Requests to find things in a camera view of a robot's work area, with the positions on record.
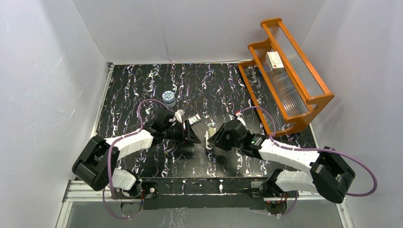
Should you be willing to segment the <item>grey staple tray insert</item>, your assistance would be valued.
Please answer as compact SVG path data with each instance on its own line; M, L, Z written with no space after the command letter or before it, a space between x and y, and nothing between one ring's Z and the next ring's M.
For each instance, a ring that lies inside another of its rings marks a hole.
M187 119L190 125L197 124L201 121L199 114L193 115Z

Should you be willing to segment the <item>cream white stapler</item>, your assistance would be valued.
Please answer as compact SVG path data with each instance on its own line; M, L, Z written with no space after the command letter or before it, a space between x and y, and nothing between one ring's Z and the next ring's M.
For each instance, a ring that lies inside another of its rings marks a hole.
M216 128L211 128L209 127L208 130L205 133L205 148L206 150L212 150L212 145L211 143L208 142L208 140L216 133Z

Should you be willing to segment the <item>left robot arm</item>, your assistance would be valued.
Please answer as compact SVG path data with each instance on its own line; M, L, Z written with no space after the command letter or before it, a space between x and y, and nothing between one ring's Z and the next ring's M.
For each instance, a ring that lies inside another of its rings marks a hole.
M114 138L98 135L90 138L72 166L72 172L93 190L113 186L136 198L142 192L142 180L129 170L116 168L118 160L137 151L149 149L164 139L173 140L178 148L191 148L201 141L192 125L201 121L198 114L182 118L182 110L165 110L143 124L142 129Z

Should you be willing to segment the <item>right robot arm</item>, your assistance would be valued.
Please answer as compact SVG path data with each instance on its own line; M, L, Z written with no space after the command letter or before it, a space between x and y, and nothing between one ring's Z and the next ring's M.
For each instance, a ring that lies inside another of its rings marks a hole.
M224 123L219 129L209 128L205 134L206 148L213 146L224 151L233 148L251 158L284 164L294 171L276 169L263 184L251 189L264 196L279 197L290 191L318 193L333 203L341 203L354 178L355 172L334 152L306 151L251 133L238 119Z

